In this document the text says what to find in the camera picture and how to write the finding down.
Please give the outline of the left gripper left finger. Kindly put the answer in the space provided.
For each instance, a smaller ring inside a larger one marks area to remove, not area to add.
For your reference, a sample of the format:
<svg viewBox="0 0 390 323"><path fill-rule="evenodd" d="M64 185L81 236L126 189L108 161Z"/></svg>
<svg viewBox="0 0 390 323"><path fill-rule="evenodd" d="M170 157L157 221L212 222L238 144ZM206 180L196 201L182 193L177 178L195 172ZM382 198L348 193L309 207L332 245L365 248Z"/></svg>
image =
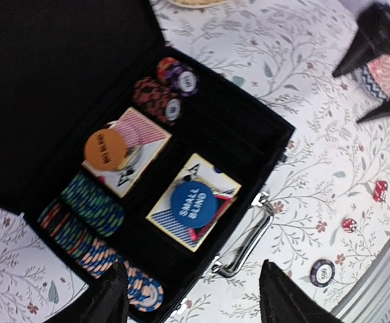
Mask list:
<svg viewBox="0 0 390 323"><path fill-rule="evenodd" d="M113 270L113 277L100 287L88 306L74 314L70 322L127 322L127 268L123 261L118 261Z"/></svg>

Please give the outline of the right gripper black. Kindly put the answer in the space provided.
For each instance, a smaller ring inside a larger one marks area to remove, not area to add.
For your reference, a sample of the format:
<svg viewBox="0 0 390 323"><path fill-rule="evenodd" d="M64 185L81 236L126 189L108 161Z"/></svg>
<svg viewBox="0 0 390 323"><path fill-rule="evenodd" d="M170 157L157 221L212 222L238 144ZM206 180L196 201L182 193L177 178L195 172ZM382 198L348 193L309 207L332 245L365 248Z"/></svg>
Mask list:
<svg viewBox="0 0 390 323"><path fill-rule="evenodd" d="M390 56L390 1L375 1L359 13L358 31L332 76L349 74L382 55ZM384 117L390 117L390 100L356 122L363 123Z"/></svg>

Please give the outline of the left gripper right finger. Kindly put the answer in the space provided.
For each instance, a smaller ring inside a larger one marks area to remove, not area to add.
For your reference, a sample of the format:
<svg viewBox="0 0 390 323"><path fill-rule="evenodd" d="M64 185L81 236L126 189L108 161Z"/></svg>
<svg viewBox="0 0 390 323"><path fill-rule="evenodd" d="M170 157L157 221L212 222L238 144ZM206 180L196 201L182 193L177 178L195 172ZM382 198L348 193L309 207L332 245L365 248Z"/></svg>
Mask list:
<svg viewBox="0 0 390 323"><path fill-rule="evenodd" d="M264 261L259 284L262 323L341 323L317 305L274 262Z"/></svg>

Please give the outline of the black white dealer button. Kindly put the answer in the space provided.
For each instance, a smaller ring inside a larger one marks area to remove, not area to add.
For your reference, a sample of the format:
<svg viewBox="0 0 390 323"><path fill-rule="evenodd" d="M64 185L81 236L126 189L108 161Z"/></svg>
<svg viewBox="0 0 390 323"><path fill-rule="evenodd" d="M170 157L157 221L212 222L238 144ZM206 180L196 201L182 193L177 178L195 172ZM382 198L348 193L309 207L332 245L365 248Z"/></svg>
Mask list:
<svg viewBox="0 0 390 323"><path fill-rule="evenodd" d="M333 281L335 273L335 265L332 261L319 259L311 267L310 282L319 288L326 287Z"/></svg>

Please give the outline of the red die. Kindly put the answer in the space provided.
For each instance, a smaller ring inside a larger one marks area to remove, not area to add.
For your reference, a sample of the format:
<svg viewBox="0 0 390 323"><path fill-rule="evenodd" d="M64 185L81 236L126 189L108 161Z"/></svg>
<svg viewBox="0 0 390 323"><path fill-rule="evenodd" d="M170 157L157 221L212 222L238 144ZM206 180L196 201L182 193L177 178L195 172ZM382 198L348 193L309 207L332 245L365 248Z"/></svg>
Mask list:
<svg viewBox="0 0 390 323"><path fill-rule="evenodd" d="M342 229L347 233L353 233L357 230L358 224L356 220L352 218L345 218L342 221Z"/></svg>

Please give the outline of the black triangle card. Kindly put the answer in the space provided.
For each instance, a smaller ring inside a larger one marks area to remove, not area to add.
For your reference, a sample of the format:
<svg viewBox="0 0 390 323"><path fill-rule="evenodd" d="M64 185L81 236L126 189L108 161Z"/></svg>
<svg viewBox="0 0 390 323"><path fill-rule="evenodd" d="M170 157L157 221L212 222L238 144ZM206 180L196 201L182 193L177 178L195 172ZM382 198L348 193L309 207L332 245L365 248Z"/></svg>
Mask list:
<svg viewBox="0 0 390 323"><path fill-rule="evenodd" d="M217 202L217 210L212 220L203 227L190 228L188 230L192 242L200 241L235 200L235 197L232 194L227 194L225 192L215 192L214 197Z"/></svg>

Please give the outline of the red dice pair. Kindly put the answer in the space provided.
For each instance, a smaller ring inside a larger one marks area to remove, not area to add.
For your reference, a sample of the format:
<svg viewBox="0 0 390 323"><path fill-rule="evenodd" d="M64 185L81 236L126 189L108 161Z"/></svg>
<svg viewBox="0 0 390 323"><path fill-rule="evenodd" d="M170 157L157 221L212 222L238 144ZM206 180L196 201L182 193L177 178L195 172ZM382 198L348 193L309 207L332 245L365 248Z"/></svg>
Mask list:
<svg viewBox="0 0 390 323"><path fill-rule="evenodd" d="M388 191L388 183L384 180L378 180L375 182L373 190L373 200L378 203L384 203L386 201L386 193Z"/></svg>

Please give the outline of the blue small blind button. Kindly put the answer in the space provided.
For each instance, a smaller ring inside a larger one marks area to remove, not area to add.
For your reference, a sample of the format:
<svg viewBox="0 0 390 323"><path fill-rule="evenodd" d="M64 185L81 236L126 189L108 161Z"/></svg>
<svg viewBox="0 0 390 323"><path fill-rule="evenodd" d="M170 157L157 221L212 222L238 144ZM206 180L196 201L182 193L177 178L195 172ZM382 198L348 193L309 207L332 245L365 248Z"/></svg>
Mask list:
<svg viewBox="0 0 390 323"><path fill-rule="evenodd" d="M213 220L217 212L217 200L207 185L188 181L175 188L170 207L172 215L182 225L199 228Z"/></svg>

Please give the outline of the black poker case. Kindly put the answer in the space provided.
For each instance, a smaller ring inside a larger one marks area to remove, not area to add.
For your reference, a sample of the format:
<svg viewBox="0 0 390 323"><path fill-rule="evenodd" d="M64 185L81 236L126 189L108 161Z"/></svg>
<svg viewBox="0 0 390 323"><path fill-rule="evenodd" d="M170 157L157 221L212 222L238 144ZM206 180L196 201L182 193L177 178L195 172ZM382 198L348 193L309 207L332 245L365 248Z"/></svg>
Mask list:
<svg viewBox="0 0 390 323"><path fill-rule="evenodd" d="M293 132L148 1L0 1L0 207L89 285L52 322L165 321Z"/></svg>

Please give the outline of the blue card deck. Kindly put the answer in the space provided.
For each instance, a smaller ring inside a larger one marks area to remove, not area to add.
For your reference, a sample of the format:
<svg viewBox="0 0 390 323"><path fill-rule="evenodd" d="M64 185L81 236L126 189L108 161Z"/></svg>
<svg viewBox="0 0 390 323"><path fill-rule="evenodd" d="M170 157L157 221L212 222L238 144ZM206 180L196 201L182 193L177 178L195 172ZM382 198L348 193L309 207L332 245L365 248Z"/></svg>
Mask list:
<svg viewBox="0 0 390 323"><path fill-rule="evenodd" d="M241 185L226 175L226 173L214 167L203 157L194 153L190 156L183 168L173 179L170 186L166 189L155 206L146 216L146 219L163 233L167 234L190 251L195 252L203 243L206 236L212 231L213 227L220 218L200 241L191 241L190 234L188 232L190 228L182 225L175 219L171 213L170 207L170 199L173 191L178 185L188 181L201 182L207 185L212 190L213 194L215 192L225 192L227 194L232 194L235 199L241 189Z"/></svg>

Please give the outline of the orange big blind button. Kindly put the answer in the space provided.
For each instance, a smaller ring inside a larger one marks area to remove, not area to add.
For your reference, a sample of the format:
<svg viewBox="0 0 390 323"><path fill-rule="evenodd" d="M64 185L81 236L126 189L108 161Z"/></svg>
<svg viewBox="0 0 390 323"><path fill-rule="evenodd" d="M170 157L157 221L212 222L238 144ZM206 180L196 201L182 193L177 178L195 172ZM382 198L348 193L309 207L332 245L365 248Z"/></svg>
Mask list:
<svg viewBox="0 0 390 323"><path fill-rule="evenodd" d="M93 168L110 171L117 168L125 159L126 141L113 129L94 132L84 146L85 161Z"/></svg>

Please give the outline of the red card deck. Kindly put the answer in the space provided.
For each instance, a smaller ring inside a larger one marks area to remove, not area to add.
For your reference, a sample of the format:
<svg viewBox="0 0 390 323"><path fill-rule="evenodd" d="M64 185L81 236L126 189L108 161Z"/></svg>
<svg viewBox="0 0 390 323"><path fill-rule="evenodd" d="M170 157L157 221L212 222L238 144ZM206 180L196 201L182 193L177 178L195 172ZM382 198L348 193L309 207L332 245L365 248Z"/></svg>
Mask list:
<svg viewBox="0 0 390 323"><path fill-rule="evenodd" d="M171 135L134 108L128 108L106 128L124 138L127 146L125 159L119 166L107 171L94 168L86 160L82 165L122 198L167 145Z"/></svg>

